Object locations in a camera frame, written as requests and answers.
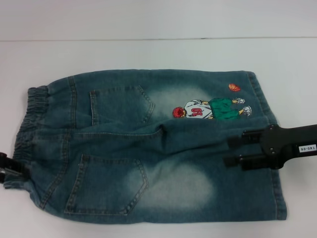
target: back pocket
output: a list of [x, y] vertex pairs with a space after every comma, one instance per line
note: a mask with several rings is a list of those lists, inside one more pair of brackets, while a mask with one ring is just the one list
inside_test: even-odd
[[82, 155], [65, 213], [128, 215], [148, 181], [138, 159]]
[[92, 125], [120, 122], [146, 123], [154, 104], [140, 86], [115, 87], [90, 92]]

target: blue denim fabric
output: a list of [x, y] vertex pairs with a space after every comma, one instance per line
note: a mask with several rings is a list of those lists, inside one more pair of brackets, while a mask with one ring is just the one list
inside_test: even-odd
[[[251, 72], [108, 70], [28, 93], [13, 158], [31, 178], [7, 176], [4, 186], [28, 191], [44, 211], [100, 224], [286, 219], [278, 171], [222, 161], [227, 137], [276, 123]], [[215, 98], [233, 100], [217, 114], [234, 118], [212, 117]], [[175, 118], [177, 107], [186, 116]]]

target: red hair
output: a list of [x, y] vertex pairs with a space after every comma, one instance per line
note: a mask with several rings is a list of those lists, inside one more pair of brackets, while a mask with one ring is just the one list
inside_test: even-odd
[[184, 114], [184, 109], [182, 107], [174, 108], [173, 116], [175, 118], [181, 118], [183, 114]]

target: green shorts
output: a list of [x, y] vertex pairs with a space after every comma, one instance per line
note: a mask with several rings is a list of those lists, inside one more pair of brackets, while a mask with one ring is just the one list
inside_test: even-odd
[[231, 109], [232, 101], [229, 98], [215, 98], [209, 101], [213, 118], [219, 120], [237, 119], [239, 111]]

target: white sneaker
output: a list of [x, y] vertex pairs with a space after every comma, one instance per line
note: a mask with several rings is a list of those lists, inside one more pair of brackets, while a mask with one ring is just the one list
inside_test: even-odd
[[246, 102], [246, 100], [242, 99], [242, 98], [235, 98], [233, 99], [234, 101], [237, 101], [237, 103], [240, 103], [240, 104], [244, 104]]
[[252, 109], [250, 106], [246, 106], [243, 108], [243, 114], [249, 117], [251, 115]]

